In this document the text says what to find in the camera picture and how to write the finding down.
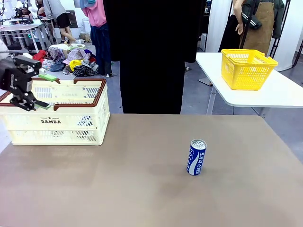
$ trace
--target yellow plastic basket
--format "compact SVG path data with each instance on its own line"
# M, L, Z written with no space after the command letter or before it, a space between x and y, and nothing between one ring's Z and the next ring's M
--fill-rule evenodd
M222 76L233 90L259 90L278 62L256 50L222 50Z

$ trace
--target person in pink shirt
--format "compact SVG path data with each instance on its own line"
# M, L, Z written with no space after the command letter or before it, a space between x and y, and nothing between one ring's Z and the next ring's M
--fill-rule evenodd
M96 60L99 74L112 76L108 26L103 0L80 0L83 13L89 18L91 25L90 38L96 48Z

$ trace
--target pile of clothes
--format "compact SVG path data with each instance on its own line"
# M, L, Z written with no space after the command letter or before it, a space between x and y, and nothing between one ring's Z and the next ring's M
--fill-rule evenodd
M40 51L33 59L42 63L42 68L53 72L63 71L65 75L89 77L98 74L95 55L83 44L52 45L47 51Z

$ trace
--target can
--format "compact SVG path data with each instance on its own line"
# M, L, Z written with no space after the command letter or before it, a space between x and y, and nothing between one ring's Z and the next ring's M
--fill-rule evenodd
M203 140L196 139L191 141L186 168L189 174L196 176L201 173L206 148L207 144Z

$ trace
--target plastic crate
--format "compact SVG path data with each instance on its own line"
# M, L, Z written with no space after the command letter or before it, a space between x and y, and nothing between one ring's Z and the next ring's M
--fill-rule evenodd
M256 50L222 50L222 76L231 89L259 90L278 62Z
M0 116L13 145L102 144L110 116L105 79L34 78L32 92L51 107L28 112L9 103L10 92L0 97Z

